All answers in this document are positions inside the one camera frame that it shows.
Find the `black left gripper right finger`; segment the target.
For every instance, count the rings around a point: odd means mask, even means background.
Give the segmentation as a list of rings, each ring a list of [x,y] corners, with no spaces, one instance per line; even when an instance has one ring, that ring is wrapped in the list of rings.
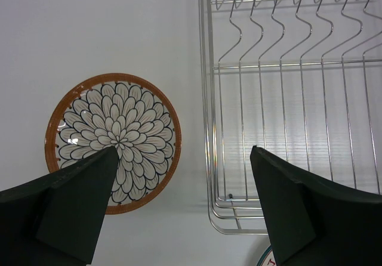
[[[381,195],[253,146],[251,168],[276,265],[381,265]]]

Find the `orange sunburst plate teal rim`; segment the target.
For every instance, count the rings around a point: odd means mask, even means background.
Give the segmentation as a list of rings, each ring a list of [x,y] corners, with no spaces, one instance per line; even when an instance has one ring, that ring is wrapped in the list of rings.
[[[256,263],[256,266],[276,266],[272,246],[269,245]]]

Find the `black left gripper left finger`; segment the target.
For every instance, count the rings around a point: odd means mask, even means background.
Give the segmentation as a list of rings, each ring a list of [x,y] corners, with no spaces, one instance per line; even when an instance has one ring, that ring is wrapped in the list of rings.
[[[108,147],[1,191],[1,265],[90,265],[117,168]]]

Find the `floral plate with brown rim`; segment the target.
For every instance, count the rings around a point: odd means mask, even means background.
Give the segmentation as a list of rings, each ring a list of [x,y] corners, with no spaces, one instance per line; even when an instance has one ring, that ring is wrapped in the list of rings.
[[[118,153],[118,170],[107,214],[134,211],[167,186],[181,154],[181,128],[154,84],[107,73],[77,84],[60,100],[45,133],[50,172],[108,147]]]

